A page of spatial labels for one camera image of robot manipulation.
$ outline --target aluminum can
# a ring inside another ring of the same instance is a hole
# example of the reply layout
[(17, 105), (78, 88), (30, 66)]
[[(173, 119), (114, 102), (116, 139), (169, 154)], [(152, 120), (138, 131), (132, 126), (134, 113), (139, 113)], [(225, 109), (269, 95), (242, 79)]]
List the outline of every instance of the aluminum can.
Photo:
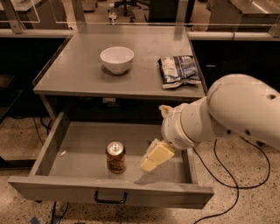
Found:
[(119, 174), (125, 171), (125, 149), (122, 143), (116, 141), (111, 142), (107, 146), (106, 154), (107, 167), (113, 173)]

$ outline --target can lid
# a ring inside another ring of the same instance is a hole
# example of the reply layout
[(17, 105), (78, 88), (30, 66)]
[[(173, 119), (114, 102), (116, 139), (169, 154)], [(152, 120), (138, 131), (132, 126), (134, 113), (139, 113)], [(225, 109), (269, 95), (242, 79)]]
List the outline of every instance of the can lid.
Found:
[(120, 155), (123, 152), (123, 144), (120, 142), (112, 142), (108, 145), (107, 152), (113, 156)]

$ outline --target glass partition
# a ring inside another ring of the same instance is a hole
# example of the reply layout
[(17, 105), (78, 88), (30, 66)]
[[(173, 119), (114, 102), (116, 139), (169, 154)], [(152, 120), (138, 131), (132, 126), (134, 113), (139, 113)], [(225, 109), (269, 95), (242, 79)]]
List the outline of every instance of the glass partition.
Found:
[[(7, 1), (26, 29), (76, 30), (86, 23), (184, 24), (190, 32), (279, 30), (278, 0), (0, 0)], [(9, 21), (0, 5), (0, 27), (10, 28)]]
[(24, 29), (69, 30), (76, 26), (71, 0), (1, 1), (0, 28), (12, 28), (15, 19)]

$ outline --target gray drawer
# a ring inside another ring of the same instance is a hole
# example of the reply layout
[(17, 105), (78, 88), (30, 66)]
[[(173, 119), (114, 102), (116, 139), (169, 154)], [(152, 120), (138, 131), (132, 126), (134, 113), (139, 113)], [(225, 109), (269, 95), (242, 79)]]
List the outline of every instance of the gray drawer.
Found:
[[(203, 208), (214, 191), (198, 185), (192, 149), (177, 151), (151, 173), (139, 169), (149, 143), (162, 138), (160, 128), (71, 122), (60, 113), (29, 176), (12, 176), (9, 183), (28, 200)], [(127, 168), (122, 174), (114, 174), (106, 166), (106, 147), (115, 140), (126, 148)]]

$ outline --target cabinet top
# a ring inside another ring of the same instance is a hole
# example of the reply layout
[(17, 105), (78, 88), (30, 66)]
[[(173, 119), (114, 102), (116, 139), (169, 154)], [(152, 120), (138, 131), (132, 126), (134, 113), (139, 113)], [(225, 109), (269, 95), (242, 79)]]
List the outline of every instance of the cabinet top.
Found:
[[(126, 46), (135, 57), (132, 68), (112, 75), (100, 53), (111, 46)], [(100, 96), (140, 99), (197, 99), (205, 96), (202, 84), (163, 90), (158, 59), (193, 55), (185, 27), (156, 25), (83, 26), (34, 88), (41, 95)]]

